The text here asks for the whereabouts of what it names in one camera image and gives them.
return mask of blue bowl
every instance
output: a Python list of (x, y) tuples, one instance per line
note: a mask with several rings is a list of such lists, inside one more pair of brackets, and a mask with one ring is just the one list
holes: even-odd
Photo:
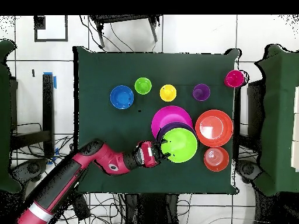
[(124, 85), (117, 86), (111, 91), (110, 101), (117, 109), (127, 109), (134, 101), (133, 91)]

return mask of lime green bowl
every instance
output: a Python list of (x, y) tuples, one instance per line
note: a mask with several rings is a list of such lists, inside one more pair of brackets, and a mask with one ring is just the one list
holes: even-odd
[(170, 153), (168, 160), (174, 163), (187, 162), (197, 151), (195, 135), (184, 128), (174, 128), (168, 131), (163, 139), (166, 143), (161, 145), (163, 154)]
[(138, 78), (135, 82), (135, 90), (141, 95), (147, 94), (149, 91), (151, 91), (151, 88), (152, 83), (147, 78)]

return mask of red bowl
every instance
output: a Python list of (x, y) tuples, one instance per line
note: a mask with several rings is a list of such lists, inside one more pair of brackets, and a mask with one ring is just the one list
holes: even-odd
[(199, 141), (208, 147), (226, 144), (232, 136), (231, 118), (223, 111), (205, 111), (196, 121), (195, 131)]
[(204, 154), (204, 164), (213, 172), (225, 169), (230, 161), (227, 151), (222, 147), (210, 148)]

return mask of pink plate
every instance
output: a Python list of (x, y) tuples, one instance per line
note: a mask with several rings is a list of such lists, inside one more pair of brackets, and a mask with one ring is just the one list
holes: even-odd
[(184, 109), (177, 106), (163, 107), (156, 112), (152, 119), (152, 134), (154, 138), (157, 137), (160, 128), (172, 122), (182, 122), (193, 128), (191, 117)]

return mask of orange bowl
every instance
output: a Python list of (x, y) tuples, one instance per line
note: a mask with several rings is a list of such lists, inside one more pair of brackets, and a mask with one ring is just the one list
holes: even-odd
[(213, 172), (220, 172), (228, 165), (230, 158), (222, 147), (210, 148), (204, 154), (204, 164)]

